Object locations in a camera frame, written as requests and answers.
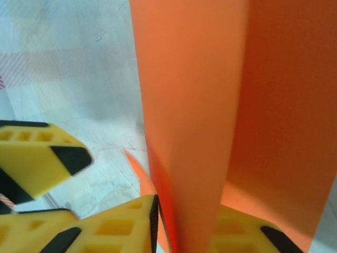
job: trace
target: yellow block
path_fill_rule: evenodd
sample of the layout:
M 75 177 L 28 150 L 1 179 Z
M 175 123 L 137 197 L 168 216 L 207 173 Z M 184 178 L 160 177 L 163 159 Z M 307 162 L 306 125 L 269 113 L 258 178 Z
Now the yellow block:
M 38 253 L 75 221 L 64 209 L 0 215 L 0 253 Z
M 91 161 L 85 145 L 56 125 L 0 121 L 0 172 L 15 182 L 2 182 L 2 177 L 0 192 L 14 203 L 41 196 Z M 11 194 L 17 191 L 8 188 L 15 184 L 25 197 Z
M 286 251 L 278 250 L 262 232 L 262 227 L 274 230 L 277 240 L 286 247 Z M 301 252 L 283 235 L 278 227 L 268 221 L 221 206 L 208 253 Z
M 82 231 L 66 253 L 151 253 L 150 214 L 155 196 L 147 195 L 72 224 Z M 154 203 L 154 215 L 158 207 Z

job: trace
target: rectangular cutout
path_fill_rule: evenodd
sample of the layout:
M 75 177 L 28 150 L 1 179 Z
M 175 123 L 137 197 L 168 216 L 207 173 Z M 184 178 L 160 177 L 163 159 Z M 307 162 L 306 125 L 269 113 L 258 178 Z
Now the rectangular cutout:
M 96 235 L 105 236 L 128 236 L 131 234 L 134 220 L 112 219 L 104 220 L 96 231 Z
M 9 233 L 9 226 L 0 227 L 0 247 L 6 241 L 8 233 Z
M 9 141 L 13 135 L 12 131 L 0 132 L 0 141 Z
M 133 203 L 132 205 L 128 206 L 129 209 L 141 209 L 143 206 L 142 203 Z
M 17 141 L 29 141 L 32 136 L 31 132 L 21 132 L 17 137 Z
M 52 141 L 53 137 L 54 135 L 52 133 L 40 132 L 36 137 L 36 141 L 50 142 Z
M 214 235 L 242 235 L 245 234 L 241 224 L 236 220 L 220 217 L 214 227 Z
M 44 220 L 33 220 L 29 225 L 28 225 L 28 230 L 34 230 L 42 226 L 44 224 Z
M 256 247 L 249 242 L 223 242 L 216 245 L 217 253 L 258 253 Z
M 122 245 L 88 244 L 83 247 L 81 253 L 120 253 Z

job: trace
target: white tile floor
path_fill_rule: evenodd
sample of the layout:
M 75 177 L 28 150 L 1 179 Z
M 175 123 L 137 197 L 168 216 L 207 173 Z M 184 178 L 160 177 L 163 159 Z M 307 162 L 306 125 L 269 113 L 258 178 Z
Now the white tile floor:
M 0 118 L 53 122 L 95 158 L 51 191 L 58 205 L 87 217 L 139 196 L 122 155 L 128 149 L 147 164 L 128 1 L 0 0 L 0 32 L 7 85 L 0 90 Z M 8 54 L 21 60 L 12 63 Z M 19 208 L 46 205 L 39 199 Z M 337 183 L 310 252 L 337 252 L 336 235 Z

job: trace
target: striped tape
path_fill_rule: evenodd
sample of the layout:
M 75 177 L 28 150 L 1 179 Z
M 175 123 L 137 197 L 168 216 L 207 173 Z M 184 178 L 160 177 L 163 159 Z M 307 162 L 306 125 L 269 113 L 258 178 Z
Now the striped tape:
M 4 81 L 2 81 L 2 77 L 0 76 L 0 90 L 4 88 L 5 88 Z
M 0 193 L 0 201 L 5 204 L 6 206 L 8 206 L 9 208 L 11 208 L 12 213 L 16 213 L 15 211 L 15 205 L 13 202 L 11 202 L 5 195 Z

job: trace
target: black stripe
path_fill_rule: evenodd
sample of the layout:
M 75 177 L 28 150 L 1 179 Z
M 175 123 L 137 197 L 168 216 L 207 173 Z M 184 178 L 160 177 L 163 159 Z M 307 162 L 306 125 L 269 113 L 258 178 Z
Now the black stripe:
M 34 200 L 0 167 L 0 193 L 8 197 L 14 204 Z
M 69 146 L 51 146 L 50 148 L 71 175 L 78 173 L 92 162 L 85 148 Z
M 151 235 L 151 250 L 152 253 L 157 252 L 157 237 L 158 237 L 158 195 L 153 197 L 150 210 L 150 235 Z
M 40 253 L 65 253 L 80 233 L 81 229 L 78 227 L 69 228 L 61 233 L 58 233 L 40 251 Z
M 35 128 L 47 128 L 49 126 L 49 124 L 45 122 L 0 120 L 0 128 L 8 125 L 13 127 L 35 127 Z
M 269 226 L 261 227 L 261 231 L 274 244 L 280 253 L 303 253 L 303 251 L 289 239 L 285 233 Z
M 73 213 L 70 209 L 67 209 L 67 208 L 55 208 L 55 209 L 45 209 L 45 210 L 23 211 L 23 212 L 19 212 L 19 213 L 24 215 L 25 213 L 54 212 L 54 211 L 68 211 L 68 212 Z
M 7 215 L 11 213 L 11 208 L 0 202 L 0 215 Z

